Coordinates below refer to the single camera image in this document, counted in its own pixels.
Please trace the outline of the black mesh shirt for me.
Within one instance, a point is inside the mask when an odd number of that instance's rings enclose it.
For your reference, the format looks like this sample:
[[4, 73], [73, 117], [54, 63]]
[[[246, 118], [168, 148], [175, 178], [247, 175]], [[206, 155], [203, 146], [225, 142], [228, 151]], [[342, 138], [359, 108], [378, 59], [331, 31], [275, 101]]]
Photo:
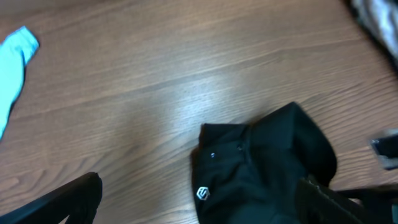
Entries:
[[297, 223], [294, 195], [310, 175], [328, 185], [337, 160], [297, 103], [252, 124], [204, 124], [193, 155], [200, 223]]

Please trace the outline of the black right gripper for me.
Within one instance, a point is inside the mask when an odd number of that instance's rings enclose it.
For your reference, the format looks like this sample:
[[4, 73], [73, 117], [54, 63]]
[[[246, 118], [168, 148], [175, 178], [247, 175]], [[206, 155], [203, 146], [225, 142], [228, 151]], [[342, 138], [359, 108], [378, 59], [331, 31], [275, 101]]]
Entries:
[[383, 130], [369, 140], [371, 148], [385, 170], [397, 168], [397, 130]]

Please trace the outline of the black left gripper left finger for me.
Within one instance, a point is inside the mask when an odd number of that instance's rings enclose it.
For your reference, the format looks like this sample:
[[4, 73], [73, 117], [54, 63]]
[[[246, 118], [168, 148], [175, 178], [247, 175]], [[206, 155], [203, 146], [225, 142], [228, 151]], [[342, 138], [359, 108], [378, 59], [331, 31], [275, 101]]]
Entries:
[[89, 172], [1, 216], [3, 224], [82, 223], [92, 224], [103, 195], [98, 173]]

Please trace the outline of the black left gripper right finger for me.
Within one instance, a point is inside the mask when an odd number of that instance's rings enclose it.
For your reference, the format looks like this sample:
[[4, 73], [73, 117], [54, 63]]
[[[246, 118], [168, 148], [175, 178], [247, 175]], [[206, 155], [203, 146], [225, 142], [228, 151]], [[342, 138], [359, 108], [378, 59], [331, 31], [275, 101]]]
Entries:
[[299, 180], [295, 208], [299, 221], [306, 224], [379, 223], [379, 217], [312, 179]]

